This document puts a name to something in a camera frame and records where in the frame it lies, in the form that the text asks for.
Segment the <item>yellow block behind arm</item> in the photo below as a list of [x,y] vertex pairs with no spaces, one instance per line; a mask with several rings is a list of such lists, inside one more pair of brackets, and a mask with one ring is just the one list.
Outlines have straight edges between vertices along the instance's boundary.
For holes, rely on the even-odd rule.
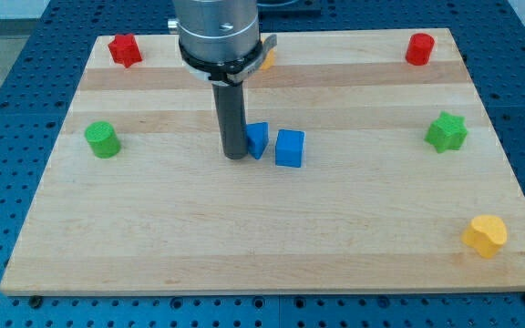
[[262,41],[262,63],[259,67],[260,70],[266,70],[271,68],[275,62],[274,47],[276,46],[275,35],[269,36]]

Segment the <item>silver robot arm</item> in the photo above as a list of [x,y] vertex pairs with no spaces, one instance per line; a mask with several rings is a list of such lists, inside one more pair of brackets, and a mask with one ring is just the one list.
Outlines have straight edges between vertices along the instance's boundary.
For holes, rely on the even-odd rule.
[[168,25],[182,60],[213,85],[240,85],[277,46],[277,35],[261,38],[256,0],[174,0],[173,7]]

